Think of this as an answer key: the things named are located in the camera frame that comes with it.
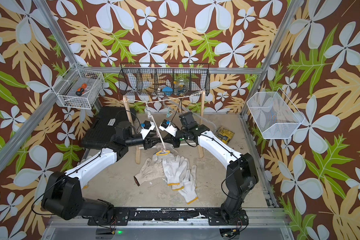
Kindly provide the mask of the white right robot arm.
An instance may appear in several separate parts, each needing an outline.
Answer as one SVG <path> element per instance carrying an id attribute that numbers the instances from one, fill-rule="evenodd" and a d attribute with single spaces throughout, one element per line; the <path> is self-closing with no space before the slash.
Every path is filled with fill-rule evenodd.
<path id="1" fill-rule="evenodd" d="M 182 127 L 178 128 L 169 120 L 163 120 L 159 129 L 167 132 L 165 143 L 179 147 L 181 142 L 190 141 L 209 151 L 226 169 L 226 177 L 221 188 L 227 189 L 226 200 L 220 211 L 213 216 L 231 225 L 244 220 L 242 204 L 247 194 L 258 183 L 259 178 L 254 158 L 250 154 L 241 154 L 218 139 L 205 125 L 199 125 L 192 113 L 179 117 Z M 187 204 L 198 199 L 196 193 L 196 166 L 188 167 L 188 161 L 173 154 L 158 154 L 161 158 L 168 186 L 173 186 L 185 199 Z"/>

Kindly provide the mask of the wooden drying rack frame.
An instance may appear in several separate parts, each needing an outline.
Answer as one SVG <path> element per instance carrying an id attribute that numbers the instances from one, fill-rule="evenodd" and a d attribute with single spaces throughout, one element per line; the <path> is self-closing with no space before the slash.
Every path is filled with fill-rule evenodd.
<path id="1" fill-rule="evenodd" d="M 195 94 L 192 94 L 192 95 L 189 95 L 189 96 L 182 96 L 182 97 L 176 97 L 176 98 L 163 98 L 161 100 L 157 100 L 157 101 L 140 101 L 140 100 L 132 100 L 132 99 L 128 99 L 126 95 L 123 95 L 123 104 L 124 104 L 124 107 L 125 107 L 125 111 L 127 112 L 127 117 L 128 117 L 128 120 L 129 122 L 132 124 L 133 123 L 133 120 L 132 120 L 132 115 L 131 115 L 131 111 L 130 111 L 130 106 L 129 106 L 129 101 L 133 101 L 133 102 L 139 102 L 139 103 L 144 103 L 145 102 L 148 102 L 148 105 L 151 104 L 151 103 L 159 103 L 159 101 L 163 101 L 164 99 L 179 99 L 179 100 L 183 100 L 185 98 L 191 98 L 193 96 L 197 96 L 197 95 L 201 95 L 201 107 L 203 107 L 205 109 L 205 97 L 206 97 L 206 91 L 200 91 L 200 92 L 197 92 Z M 141 146 L 136 146 L 136 153 L 135 153 L 135 162 L 136 164 L 140 164 L 141 163 L 141 150 L 143 149 L 144 147 L 141 145 Z M 202 147 L 197 147 L 198 149 L 198 153 L 199 153 L 199 158 L 202 159 L 204 157 L 204 150 L 202 149 Z"/>

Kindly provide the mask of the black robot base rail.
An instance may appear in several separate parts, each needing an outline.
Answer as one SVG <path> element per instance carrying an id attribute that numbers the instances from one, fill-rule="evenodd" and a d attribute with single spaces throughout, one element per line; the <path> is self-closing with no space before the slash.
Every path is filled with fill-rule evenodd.
<path id="1" fill-rule="evenodd" d="M 244 227 L 249 224 L 245 210 L 229 215 L 221 208 L 114 208 L 109 218 L 83 216 L 90 226 L 131 226 L 132 223 L 193 223 L 206 221 L 208 226 Z"/>

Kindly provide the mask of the blue dotted yellow cuff glove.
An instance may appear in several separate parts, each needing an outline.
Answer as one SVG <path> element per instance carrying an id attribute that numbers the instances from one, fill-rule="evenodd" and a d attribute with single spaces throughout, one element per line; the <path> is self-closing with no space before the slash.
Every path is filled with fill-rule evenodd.
<path id="1" fill-rule="evenodd" d="M 159 164 L 162 163 L 163 160 L 165 161 L 165 163 L 170 165 L 175 165 L 180 163 L 180 158 L 176 157 L 169 150 L 161 150 L 155 153 L 152 158 L 152 163 Z"/>

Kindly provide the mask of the beige cotton glove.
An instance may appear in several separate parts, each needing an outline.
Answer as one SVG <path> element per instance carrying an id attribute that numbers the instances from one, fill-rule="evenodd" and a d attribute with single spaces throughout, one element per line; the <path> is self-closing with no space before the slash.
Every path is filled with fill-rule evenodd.
<path id="1" fill-rule="evenodd" d="M 149 182 L 158 178 L 164 178 L 164 169 L 162 161 L 156 156 L 146 159 L 144 165 L 139 173 L 134 176 L 134 181 L 137 186 L 142 185 L 144 182 Z"/>

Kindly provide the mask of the white clip hanger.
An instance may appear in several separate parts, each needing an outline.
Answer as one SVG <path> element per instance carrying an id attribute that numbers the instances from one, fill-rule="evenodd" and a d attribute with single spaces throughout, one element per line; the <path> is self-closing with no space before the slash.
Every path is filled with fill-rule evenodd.
<path id="1" fill-rule="evenodd" d="M 165 105 L 167 108 L 170 108 L 170 107 L 168 107 L 168 106 L 165 104 L 165 102 L 170 102 L 170 103 L 172 103 L 172 104 L 175 104 L 174 99 L 164 99 L 163 101 L 159 101 L 159 102 L 160 102 L 160 103 L 163 103 L 163 105 Z M 153 122 L 154 130 L 157 132 L 157 136 L 160 137 L 162 147 L 165 149 L 166 147 L 164 146 L 164 139 L 163 139 L 163 137 L 162 137 L 162 135 L 161 135 L 161 130 L 159 129 L 159 125 L 156 123 L 156 121 L 155 121 L 155 119 L 154 119 L 153 113 L 152 113 L 152 111 L 150 110 L 150 107 L 148 106 L 148 102 L 145 102 L 145 104 L 146 104 L 145 112 L 146 112 L 146 114 L 148 115 L 148 119 L 149 119 L 151 122 Z M 180 110 L 181 110 L 181 111 L 184 111 L 185 113 L 192 113 L 194 116 L 196 116 L 197 118 L 199 118 L 199 119 L 200 119 L 200 125 L 206 122 L 206 123 L 208 123 L 208 124 L 210 124 L 210 125 L 213 126 L 213 128 L 212 128 L 213 131 L 216 131 L 216 130 L 218 129 L 217 126 L 216 126 L 213 122 L 211 122 L 211 121 L 209 121 L 209 120 L 207 120 L 206 118 L 203 117 L 204 108 L 201 107 L 201 109 L 202 109 L 202 111 L 200 112 L 200 114 L 198 114 L 198 113 L 193 113 L 193 112 L 191 112 L 190 110 L 188 110 L 188 109 L 185 108 L 185 107 L 180 107 Z"/>

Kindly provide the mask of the white glove behind left arm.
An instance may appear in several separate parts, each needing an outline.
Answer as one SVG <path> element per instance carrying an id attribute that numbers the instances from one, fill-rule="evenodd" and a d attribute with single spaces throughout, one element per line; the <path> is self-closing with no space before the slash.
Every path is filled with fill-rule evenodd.
<path id="1" fill-rule="evenodd" d="M 91 159 L 91 158 L 92 158 L 91 155 L 88 155 L 86 158 L 83 158 L 83 159 L 78 163 L 78 166 L 84 164 L 85 162 L 87 162 L 87 161 L 88 161 L 89 159 Z"/>

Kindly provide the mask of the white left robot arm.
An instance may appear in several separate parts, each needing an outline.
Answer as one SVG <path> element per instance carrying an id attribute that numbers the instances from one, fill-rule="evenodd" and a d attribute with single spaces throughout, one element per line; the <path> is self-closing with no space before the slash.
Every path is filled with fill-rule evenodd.
<path id="1" fill-rule="evenodd" d="M 114 206 L 106 201 L 84 198 L 82 189 L 97 174 L 120 160 L 130 146 L 152 143 L 146 137 L 155 128 L 153 122 L 142 123 L 139 134 L 133 134 L 132 128 L 128 121 L 118 123 L 115 134 L 96 156 L 64 173 L 51 174 L 43 195 L 42 208 L 64 220 L 82 216 L 111 223 L 115 218 Z"/>

